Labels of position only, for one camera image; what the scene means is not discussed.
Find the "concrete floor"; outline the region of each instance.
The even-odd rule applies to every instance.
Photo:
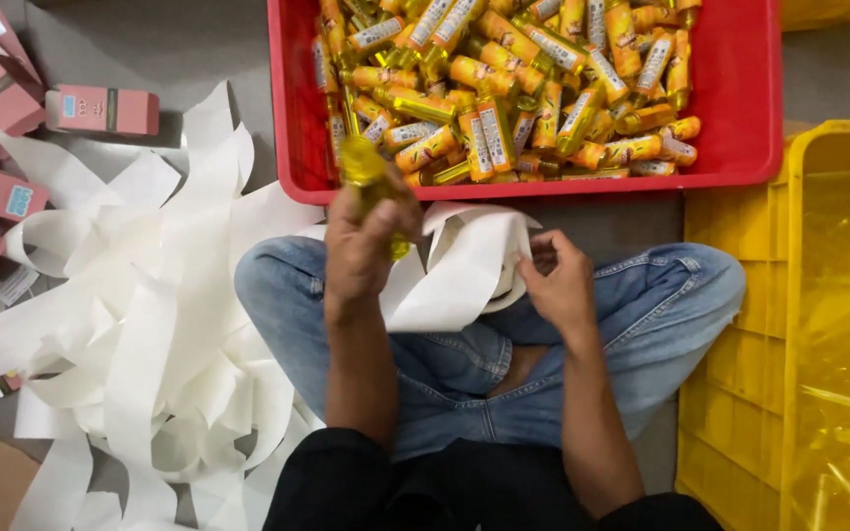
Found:
[[[162,142],[181,169],[179,113],[230,79],[237,115],[255,140],[249,187],[277,178],[265,0],[91,0],[42,10],[23,0],[0,0],[41,74],[51,84],[76,83],[150,90],[165,112]],[[850,118],[850,25],[787,35],[784,39],[786,117],[820,122]],[[136,156],[135,147],[108,146],[52,133],[101,177],[111,177]],[[532,204],[544,227],[566,230],[599,263],[681,239],[678,195],[661,194],[579,205]],[[0,439],[41,460],[46,441],[10,437],[14,399],[0,399]],[[650,492],[671,490],[676,456],[677,405],[669,401],[636,442]],[[93,489],[125,486],[122,467],[95,468]],[[191,523],[191,506],[181,520]]]

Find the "jeans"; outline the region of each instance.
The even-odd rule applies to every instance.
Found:
[[[323,242],[287,236],[255,246],[235,271],[242,306],[321,419],[330,367],[326,261]],[[630,439],[738,313],[744,291],[734,258],[696,244],[654,247],[595,272],[608,378]],[[458,438],[560,448],[562,342],[526,296],[462,332],[390,334],[400,402],[393,460],[440,451]],[[551,347],[521,387],[488,400],[513,345]]]

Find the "hand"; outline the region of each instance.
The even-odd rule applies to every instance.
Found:
[[[357,191],[344,186],[330,205],[327,222],[327,284],[324,309],[328,318],[344,311],[373,304],[392,268],[392,236],[401,233],[417,242],[422,232],[419,201],[401,179],[394,164],[388,164],[389,183],[395,199],[385,199],[365,219]]]
[[[564,337],[594,326],[592,261],[562,231],[534,236],[530,248],[533,260],[521,257],[516,267],[539,315]]]

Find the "plastic crate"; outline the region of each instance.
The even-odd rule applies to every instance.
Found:
[[[686,193],[685,239],[743,264],[733,324],[681,387],[677,490],[736,531],[850,531],[850,121],[767,184]]]
[[[783,0],[783,31],[815,30],[850,21],[850,0]]]
[[[313,81],[317,0],[268,0],[277,178],[301,203],[328,204],[333,166],[326,108]],[[763,182],[782,162],[782,44],[778,0],[710,2],[693,30],[691,107],[703,132],[690,175],[423,187],[419,199],[481,199]]]

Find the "red plastic crate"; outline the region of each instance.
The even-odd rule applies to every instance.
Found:
[[[416,189],[421,200],[487,199],[754,184],[782,163],[782,42],[778,0],[704,4],[693,30],[691,106],[701,135],[689,173],[668,177],[470,184]],[[277,178],[301,203],[333,200],[326,107],[313,80],[317,0],[267,0]]]

